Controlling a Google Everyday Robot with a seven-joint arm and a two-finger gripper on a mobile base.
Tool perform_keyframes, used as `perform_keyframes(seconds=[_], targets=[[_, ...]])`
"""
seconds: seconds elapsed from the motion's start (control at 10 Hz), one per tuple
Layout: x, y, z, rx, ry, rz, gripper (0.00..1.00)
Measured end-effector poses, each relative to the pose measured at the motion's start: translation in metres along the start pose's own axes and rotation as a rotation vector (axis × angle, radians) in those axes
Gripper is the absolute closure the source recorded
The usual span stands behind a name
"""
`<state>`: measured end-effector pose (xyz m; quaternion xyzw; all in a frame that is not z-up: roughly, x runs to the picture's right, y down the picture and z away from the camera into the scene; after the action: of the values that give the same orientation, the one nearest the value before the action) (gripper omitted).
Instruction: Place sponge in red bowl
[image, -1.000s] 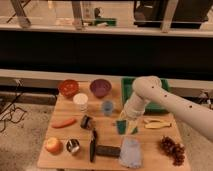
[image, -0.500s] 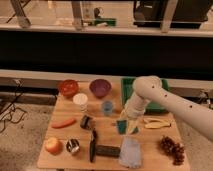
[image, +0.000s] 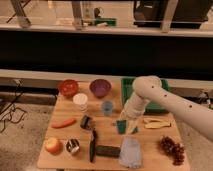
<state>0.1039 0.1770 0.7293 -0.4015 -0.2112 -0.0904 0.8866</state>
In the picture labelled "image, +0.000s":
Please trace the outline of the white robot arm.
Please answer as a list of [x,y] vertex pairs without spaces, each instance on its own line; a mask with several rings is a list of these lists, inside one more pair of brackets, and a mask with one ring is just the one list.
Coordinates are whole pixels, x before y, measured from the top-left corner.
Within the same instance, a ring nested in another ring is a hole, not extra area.
[[133,92],[126,101],[121,116],[137,120],[150,102],[155,102],[213,142],[213,110],[162,88],[157,76],[140,76],[134,79]]

